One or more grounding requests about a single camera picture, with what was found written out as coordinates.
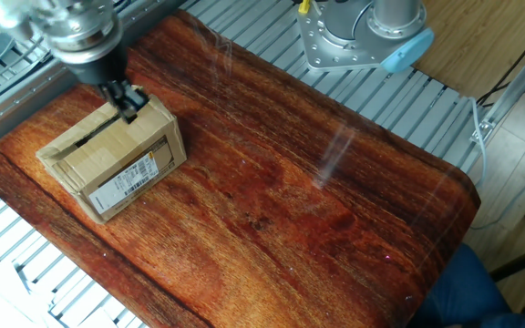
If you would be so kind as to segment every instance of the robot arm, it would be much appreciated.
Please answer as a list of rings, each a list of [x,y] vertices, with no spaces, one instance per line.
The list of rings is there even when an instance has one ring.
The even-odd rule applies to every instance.
[[[30,22],[80,82],[96,86],[128,123],[137,117],[149,99],[125,74],[123,30],[111,0],[0,0],[0,25],[14,36],[32,36]]]

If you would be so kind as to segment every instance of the wood grain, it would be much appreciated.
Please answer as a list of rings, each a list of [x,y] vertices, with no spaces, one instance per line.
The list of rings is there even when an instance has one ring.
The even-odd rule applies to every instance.
[[[96,225],[35,157],[102,104],[75,87],[0,140],[0,197],[149,325],[402,326],[479,207],[463,172],[183,12],[129,73],[187,162]]]
[[[435,42],[415,67],[467,97],[480,97],[525,48],[525,1],[423,0]],[[525,58],[507,81],[525,64]]]

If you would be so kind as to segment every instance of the barcode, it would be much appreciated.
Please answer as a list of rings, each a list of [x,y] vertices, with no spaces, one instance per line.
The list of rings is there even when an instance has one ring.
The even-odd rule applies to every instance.
[[[128,196],[131,192],[137,190],[137,188],[141,187],[147,181],[149,181],[149,177],[145,177],[141,181],[135,183],[133,185],[133,187],[131,187],[127,191],[125,191],[125,196]]]
[[[141,173],[141,177],[147,177],[147,166],[145,165],[145,160],[139,162],[139,173]]]

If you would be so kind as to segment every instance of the blue jeans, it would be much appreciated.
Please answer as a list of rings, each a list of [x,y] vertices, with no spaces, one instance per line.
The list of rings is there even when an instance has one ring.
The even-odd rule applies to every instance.
[[[462,244],[407,327],[441,328],[511,309],[469,246]]]

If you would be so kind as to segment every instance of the reddish-brown wood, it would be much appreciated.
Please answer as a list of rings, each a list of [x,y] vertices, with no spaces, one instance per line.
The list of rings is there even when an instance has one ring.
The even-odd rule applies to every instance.
[[[151,326],[408,321],[479,207],[465,174],[182,12],[129,62],[187,162],[93,223],[35,156],[102,104],[75,87],[0,140],[2,199]]]

